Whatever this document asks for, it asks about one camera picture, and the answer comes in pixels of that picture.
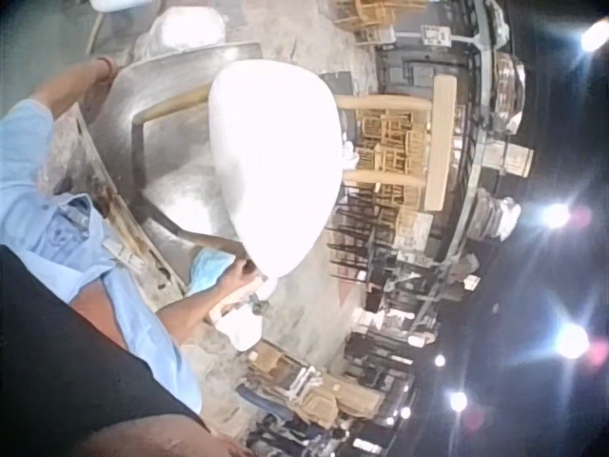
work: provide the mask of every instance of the wooden chair leg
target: wooden chair leg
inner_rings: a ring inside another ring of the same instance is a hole
[[[207,102],[210,91],[211,83],[208,83],[189,92],[168,98],[135,114],[133,116],[133,124],[141,126],[145,122],[168,116],[174,112],[202,105]]]

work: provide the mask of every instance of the furniture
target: furniture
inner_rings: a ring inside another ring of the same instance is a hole
[[[357,31],[395,26],[407,10],[424,10],[427,0],[337,0],[336,4],[344,17],[334,24]]]
[[[453,124],[457,100],[457,78],[441,74],[434,78],[433,103],[417,97],[400,95],[368,95],[353,97],[335,96],[337,105],[342,109],[401,109],[431,111],[431,140],[427,157],[426,177],[422,176],[422,159],[426,143],[426,133],[418,131],[408,138],[408,149],[419,151],[413,154],[410,168],[418,172],[412,174],[381,171],[376,169],[357,169],[344,172],[344,180],[382,185],[399,185],[423,189],[424,209],[440,211],[444,205],[444,195],[448,183],[448,171],[452,151]]]
[[[299,67],[242,61],[213,83],[137,112],[133,128],[207,101],[230,220],[259,270],[284,276],[312,248],[339,193],[343,144],[332,93]]]

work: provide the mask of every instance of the white cushion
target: white cushion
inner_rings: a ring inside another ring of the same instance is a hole
[[[315,74],[266,60],[214,80],[209,137],[230,219],[263,274],[278,278],[324,229],[342,180],[341,124]]]

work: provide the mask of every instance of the wooden chair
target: wooden chair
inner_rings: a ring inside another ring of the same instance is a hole
[[[366,139],[380,140],[383,135],[383,123],[380,117],[365,117],[362,119],[362,136]]]

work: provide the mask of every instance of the floor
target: floor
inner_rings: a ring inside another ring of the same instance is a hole
[[[355,46],[350,33],[333,26],[325,0],[168,3],[216,7],[225,16],[227,41],[257,41],[267,59],[291,62],[318,74],[348,71],[354,92],[376,90],[373,52]],[[2,24],[2,113],[50,74],[84,59],[94,19],[89,5],[68,0],[10,8]],[[65,154],[72,143],[69,132],[57,131],[55,140],[64,153],[46,168],[45,190],[54,187],[70,157]],[[318,367],[327,366],[341,352],[353,312],[363,302],[359,287],[341,288],[340,296],[339,283],[330,273],[323,235],[296,270],[280,281],[265,320],[265,338]],[[224,433],[242,436],[256,413],[233,391],[246,372],[243,356],[224,336],[205,326],[183,351],[200,380],[205,419]]]

